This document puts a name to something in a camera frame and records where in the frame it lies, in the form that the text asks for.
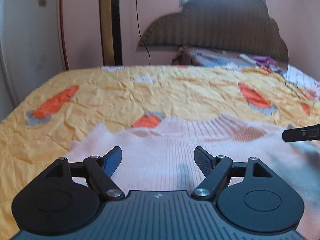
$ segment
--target black cable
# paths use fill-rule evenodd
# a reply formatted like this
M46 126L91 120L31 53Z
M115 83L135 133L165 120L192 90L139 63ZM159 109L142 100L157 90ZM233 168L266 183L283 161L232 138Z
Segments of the black cable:
M146 50L148 52L148 55L149 55L149 65L151 65L151 57L150 57L150 53L149 53L149 50L146 46L146 44L144 43L144 40L142 39L142 36L141 36L141 32L140 32L140 26L139 26L139 17L138 17L138 0L136 0L136 8L137 8L137 22L138 22L138 30L139 30L139 35L140 35L140 38L144 44L144 46L146 47Z

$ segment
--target black circular mount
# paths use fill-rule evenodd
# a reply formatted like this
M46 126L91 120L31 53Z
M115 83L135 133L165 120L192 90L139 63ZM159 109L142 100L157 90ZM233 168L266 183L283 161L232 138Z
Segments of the black circular mount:
M95 217L100 202L93 190L56 180L46 179L42 185L39 181L30 183L15 197L12 214L20 229L59 235L75 231Z
M301 197L286 183L259 178L224 189L217 208L232 224L254 232L276 233L296 228L304 211Z

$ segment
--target upholstered headboard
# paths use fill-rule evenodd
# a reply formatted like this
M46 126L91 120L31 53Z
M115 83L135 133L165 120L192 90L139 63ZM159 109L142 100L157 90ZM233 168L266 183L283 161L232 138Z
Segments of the upholstered headboard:
M142 38L147 46L204 47L289 60L263 0L189 0L182 12L151 23Z

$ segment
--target metal screw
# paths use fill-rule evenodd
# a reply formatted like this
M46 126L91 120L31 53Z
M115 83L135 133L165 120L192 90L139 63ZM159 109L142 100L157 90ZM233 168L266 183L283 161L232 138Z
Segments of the metal screw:
M206 197L210 194L210 191L205 188L197 188L193 194L195 194L198 197Z
M122 195L122 191L119 189L109 189L106 194L108 197L120 197Z

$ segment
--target pink wall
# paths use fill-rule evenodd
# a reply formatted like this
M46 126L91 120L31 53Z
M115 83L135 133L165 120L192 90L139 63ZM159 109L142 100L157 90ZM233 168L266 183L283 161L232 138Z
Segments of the pink wall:
M158 17L179 10L179 0L138 0L141 34ZM148 54L136 51L140 36L135 0L120 0L120 20L124 65L148 65ZM151 64L170 65L176 51L151 51Z
M320 80L320 0L267 0L289 50L289 63Z
M62 0L69 69L103 65L99 0Z
M320 0L267 0L269 14L279 25L290 63L320 79ZM102 64L98 0L64 0L63 19L70 68ZM124 65L147 65L140 40L135 0L120 0ZM179 0L138 0L141 32L156 18L180 10ZM170 64L174 51L151 51L153 65Z

